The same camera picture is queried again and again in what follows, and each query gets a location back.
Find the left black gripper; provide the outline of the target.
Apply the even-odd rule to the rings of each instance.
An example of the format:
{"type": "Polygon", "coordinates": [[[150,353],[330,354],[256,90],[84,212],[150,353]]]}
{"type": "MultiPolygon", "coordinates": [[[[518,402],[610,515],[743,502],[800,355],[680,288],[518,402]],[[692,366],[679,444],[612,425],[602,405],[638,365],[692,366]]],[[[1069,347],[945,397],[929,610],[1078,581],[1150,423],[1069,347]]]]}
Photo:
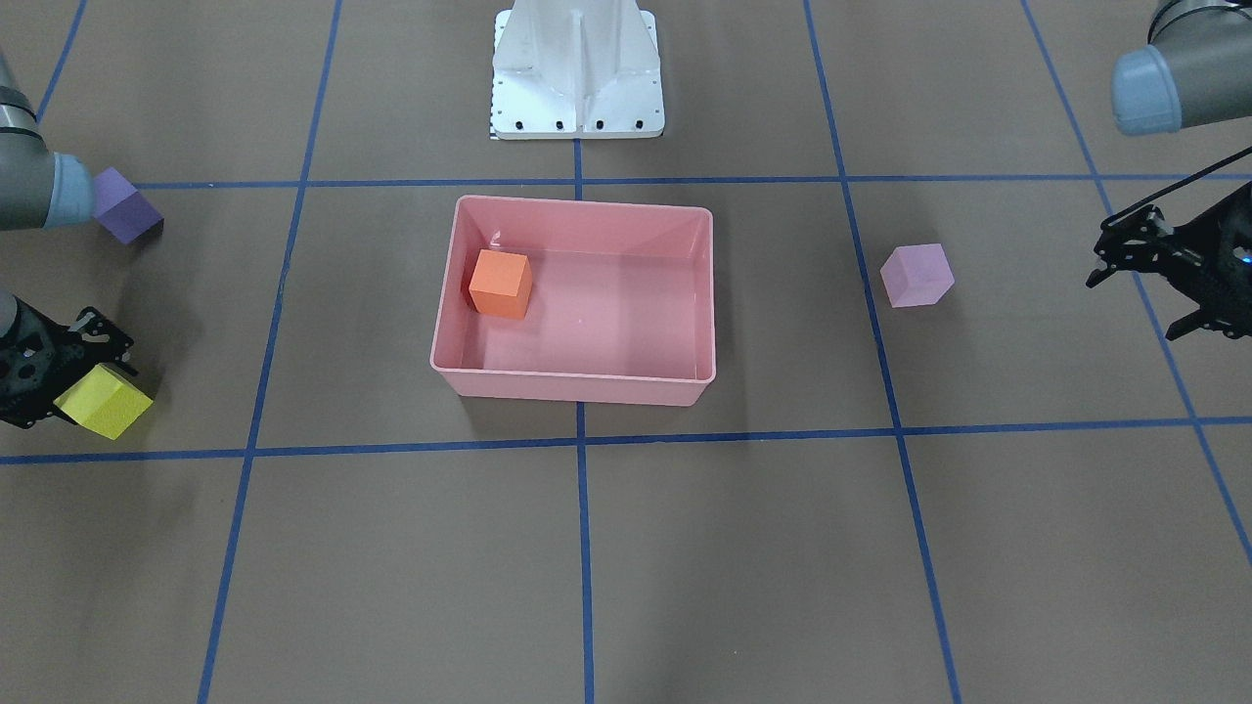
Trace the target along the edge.
{"type": "Polygon", "coordinates": [[[1122,271],[1147,276],[1181,276],[1176,291],[1197,308],[1164,329],[1179,339],[1208,329],[1234,339],[1251,333],[1249,187],[1242,185],[1194,219],[1173,228],[1158,205],[1139,205],[1101,223],[1093,246],[1099,267],[1085,286],[1101,286],[1122,271]]]}

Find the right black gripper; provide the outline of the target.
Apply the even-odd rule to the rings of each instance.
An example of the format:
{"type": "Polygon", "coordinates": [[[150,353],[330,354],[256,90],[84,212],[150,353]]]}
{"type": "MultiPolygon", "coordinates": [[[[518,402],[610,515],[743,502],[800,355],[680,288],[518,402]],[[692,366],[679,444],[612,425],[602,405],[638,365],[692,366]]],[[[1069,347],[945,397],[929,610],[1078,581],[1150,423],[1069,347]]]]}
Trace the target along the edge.
{"type": "Polygon", "coordinates": [[[1,318],[1,418],[10,426],[33,428],[49,418],[79,426],[54,405],[68,390],[64,380],[81,380],[96,365],[136,375],[130,365],[134,339],[95,307],[81,308],[64,326],[3,293],[1,318]]]}

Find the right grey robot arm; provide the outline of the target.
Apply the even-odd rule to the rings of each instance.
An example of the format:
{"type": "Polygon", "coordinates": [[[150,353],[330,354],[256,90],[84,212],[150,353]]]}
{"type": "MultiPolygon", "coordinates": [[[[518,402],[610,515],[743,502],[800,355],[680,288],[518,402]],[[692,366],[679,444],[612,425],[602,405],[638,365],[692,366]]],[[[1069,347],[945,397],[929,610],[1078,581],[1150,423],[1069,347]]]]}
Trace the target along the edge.
{"type": "MultiPolygon", "coordinates": [[[[50,229],[90,219],[93,178],[73,154],[51,152],[33,103],[1,61],[1,229],[50,229]]],[[[55,401],[98,365],[129,365],[134,339],[94,307],[58,324],[25,299],[1,292],[1,418],[33,428],[43,418],[71,422],[55,401]]]]}

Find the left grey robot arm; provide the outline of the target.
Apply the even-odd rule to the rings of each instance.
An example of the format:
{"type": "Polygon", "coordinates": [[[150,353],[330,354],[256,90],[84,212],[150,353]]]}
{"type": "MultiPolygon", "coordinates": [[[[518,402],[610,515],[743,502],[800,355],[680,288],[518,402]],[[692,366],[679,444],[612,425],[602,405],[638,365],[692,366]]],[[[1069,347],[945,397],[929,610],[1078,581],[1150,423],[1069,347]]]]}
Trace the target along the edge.
{"type": "MultiPolygon", "coordinates": [[[[1247,1],[1162,1],[1146,45],[1119,58],[1111,81],[1124,135],[1176,133],[1251,111],[1251,14],[1247,1]]],[[[1229,339],[1251,332],[1251,197],[1239,185],[1182,225],[1168,223],[1157,195],[1101,222],[1101,267],[1087,286],[1122,271],[1161,276],[1194,309],[1167,339],[1209,329],[1229,339]]]]}

